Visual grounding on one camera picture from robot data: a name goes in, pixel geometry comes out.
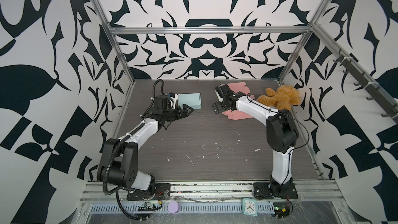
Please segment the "right circuit board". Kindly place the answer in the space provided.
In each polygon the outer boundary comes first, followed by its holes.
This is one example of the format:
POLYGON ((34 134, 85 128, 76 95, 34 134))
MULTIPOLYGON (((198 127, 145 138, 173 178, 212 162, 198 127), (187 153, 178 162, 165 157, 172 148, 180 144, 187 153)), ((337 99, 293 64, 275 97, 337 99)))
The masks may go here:
POLYGON ((290 216, 292 212, 293 204, 288 201, 285 204, 274 206, 274 213, 272 216, 276 219, 285 219, 290 216))

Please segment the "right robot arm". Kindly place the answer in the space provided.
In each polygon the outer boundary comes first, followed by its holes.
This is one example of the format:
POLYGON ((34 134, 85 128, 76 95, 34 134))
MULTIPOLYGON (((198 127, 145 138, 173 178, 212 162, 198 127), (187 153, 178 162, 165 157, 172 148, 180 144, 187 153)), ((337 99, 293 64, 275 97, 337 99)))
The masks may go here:
POLYGON ((296 120, 288 110, 278 111, 261 104, 242 92, 234 92, 227 84, 215 88, 218 101, 212 105, 215 114, 240 111, 257 119, 266 127, 266 140, 273 150, 271 186, 278 191, 293 184, 292 155, 299 138, 296 120))

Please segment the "circuit board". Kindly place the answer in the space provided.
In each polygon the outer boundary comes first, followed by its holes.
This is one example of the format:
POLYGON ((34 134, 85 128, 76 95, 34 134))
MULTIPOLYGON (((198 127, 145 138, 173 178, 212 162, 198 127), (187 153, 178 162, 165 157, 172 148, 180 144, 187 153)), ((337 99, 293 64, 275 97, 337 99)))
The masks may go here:
POLYGON ((285 219, 290 216, 292 212, 293 204, 288 201, 285 204, 274 206, 274 213, 272 216, 276 219, 285 219))
POLYGON ((145 202, 143 205, 137 208, 138 212, 155 212, 162 208, 162 202, 159 201, 158 205, 155 203, 145 202))

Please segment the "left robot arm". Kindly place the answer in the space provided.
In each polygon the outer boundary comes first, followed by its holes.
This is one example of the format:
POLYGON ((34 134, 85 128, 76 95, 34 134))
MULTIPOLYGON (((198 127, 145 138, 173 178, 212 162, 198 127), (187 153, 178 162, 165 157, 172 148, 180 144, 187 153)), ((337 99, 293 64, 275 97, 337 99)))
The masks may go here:
POLYGON ((189 117, 194 108, 187 104, 178 105, 178 95, 154 96, 140 123, 118 139, 105 142, 97 168, 97 180, 102 182, 103 193, 112 195, 120 190, 155 192, 154 176, 138 169, 138 152, 146 141, 162 128, 167 129, 176 120, 189 117))

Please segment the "brown teddy bear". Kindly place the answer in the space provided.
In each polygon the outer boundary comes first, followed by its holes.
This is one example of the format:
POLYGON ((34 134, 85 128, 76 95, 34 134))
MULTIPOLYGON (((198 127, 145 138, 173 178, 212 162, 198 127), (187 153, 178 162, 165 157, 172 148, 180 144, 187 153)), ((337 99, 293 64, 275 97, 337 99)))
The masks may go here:
POLYGON ((291 111, 292 106, 300 105, 302 100, 298 90, 291 85, 283 85, 276 90, 267 88, 266 95, 257 98, 257 102, 268 107, 274 107, 279 111, 291 111))

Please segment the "green square clock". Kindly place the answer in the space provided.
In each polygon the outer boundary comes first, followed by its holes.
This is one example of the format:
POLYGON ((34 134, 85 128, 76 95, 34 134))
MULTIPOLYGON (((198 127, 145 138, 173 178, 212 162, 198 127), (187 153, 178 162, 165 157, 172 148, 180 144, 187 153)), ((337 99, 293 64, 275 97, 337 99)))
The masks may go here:
POLYGON ((257 216, 257 201, 250 198, 242 199, 242 213, 248 216, 257 216))

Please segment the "pink paper box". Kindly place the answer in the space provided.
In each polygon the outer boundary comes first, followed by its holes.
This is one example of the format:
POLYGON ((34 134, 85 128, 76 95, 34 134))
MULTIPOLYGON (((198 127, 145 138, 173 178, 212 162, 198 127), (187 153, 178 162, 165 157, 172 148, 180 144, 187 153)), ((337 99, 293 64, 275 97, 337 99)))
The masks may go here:
MULTIPOLYGON (((250 89, 245 82, 239 83, 228 83, 229 88, 234 92, 242 92, 245 94, 250 93, 250 89)), ((241 111, 228 110, 222 113, 227 116, 230 120, 242 120, 252 118, 249 114, 243 113, 241 111)))

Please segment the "purple round lid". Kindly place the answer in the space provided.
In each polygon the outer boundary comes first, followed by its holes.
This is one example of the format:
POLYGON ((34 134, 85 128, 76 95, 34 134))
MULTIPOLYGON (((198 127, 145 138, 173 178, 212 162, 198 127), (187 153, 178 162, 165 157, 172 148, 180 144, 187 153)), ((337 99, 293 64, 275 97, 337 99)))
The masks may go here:
POLYGON ((180 211, 180 204, 175 200, 170 201, 167 206, 167 209, 170 214, 178 214, 180 211))

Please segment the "left circuit board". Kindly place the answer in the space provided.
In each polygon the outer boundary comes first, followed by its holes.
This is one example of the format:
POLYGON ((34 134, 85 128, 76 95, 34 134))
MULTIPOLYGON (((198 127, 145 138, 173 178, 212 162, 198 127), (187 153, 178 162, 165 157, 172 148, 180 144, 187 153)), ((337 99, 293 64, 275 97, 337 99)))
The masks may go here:
POLYGON ((138 212, 155 212, 162 208, 162 202, 159 201, 158 205, 155 203, 145 202, 143 205, 137 208, 138 212))

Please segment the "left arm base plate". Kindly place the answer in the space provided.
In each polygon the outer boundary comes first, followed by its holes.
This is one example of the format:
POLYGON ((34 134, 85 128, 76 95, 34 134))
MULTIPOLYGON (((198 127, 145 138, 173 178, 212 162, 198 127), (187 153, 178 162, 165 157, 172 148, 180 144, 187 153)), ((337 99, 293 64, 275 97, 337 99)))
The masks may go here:
POLYGON ((128 201, 144 201, 144 200, 156 200, 159 195, 170 194, 171 184, 170 183, 155 183, 151 185, 148 190, 133 190, 129 191, 126 199, 128 201))

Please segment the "light blue paper box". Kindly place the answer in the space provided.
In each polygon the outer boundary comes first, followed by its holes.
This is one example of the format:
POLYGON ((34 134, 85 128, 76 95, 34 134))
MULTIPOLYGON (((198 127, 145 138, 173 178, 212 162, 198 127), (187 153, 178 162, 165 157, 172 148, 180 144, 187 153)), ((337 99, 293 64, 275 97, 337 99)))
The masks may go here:
POLYGON ((193 108, 194 110, 199 110, 202 107, 201 94, 200 93, 186 93, 178 95, 178 105, 183 107, 184 104, 193 108))

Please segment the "wall hook rail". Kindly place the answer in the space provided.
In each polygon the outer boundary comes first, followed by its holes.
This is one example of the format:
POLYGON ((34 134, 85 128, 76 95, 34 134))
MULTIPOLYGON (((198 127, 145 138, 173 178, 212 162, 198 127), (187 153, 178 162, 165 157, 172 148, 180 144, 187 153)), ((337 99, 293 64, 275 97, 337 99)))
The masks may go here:
POLYGON ((333 62, 343 66, 344 75, 351 75, 356 80, 353 84, 368 93, 366 99, 375 101, 385 111, 381 114, 383 118, 391 118, 398 124, 398 102, 353 57, 345 54, 341 48, 338 54, 339 57, 333 62))

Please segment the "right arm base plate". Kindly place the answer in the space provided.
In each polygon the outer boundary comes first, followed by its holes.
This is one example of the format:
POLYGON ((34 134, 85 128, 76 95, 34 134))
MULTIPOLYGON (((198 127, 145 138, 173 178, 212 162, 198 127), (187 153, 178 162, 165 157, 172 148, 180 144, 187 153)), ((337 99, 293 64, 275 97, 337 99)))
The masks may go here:
POLYGON ((295 184, 288 181, 285 184, 272 183, 254 183, 254 197, 258 200, 264 199, 293 199, 299 198, 295 184))

